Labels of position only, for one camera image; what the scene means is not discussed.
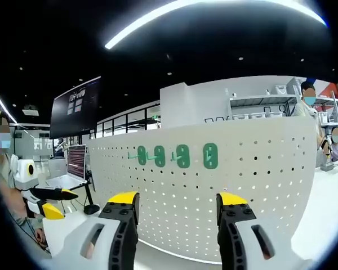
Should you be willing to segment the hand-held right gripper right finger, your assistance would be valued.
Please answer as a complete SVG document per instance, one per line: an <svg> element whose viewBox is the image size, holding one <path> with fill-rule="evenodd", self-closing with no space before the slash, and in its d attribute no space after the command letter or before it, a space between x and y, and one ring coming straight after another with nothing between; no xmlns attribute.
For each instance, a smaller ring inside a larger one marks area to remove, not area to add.
<svg viewBox="0 0 338 270"><path fill-rule="evenodd" d="M222 269L309 269L311 260L300 258L291 240L268 220L256 216L238 195L216 194L217 243Z"/></svg>

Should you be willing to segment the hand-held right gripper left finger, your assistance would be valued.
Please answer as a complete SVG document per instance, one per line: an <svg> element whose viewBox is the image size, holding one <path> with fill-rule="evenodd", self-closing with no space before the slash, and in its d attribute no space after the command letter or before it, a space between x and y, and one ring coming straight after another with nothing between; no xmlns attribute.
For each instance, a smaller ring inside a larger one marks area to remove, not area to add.
<svg viewBox="0 0 338 270"><path fill-rule="evenodd" d="M42 262L44 269L134 269L139 193L119 193L97 217L89 217L65 239L63 248Z"/></svg>

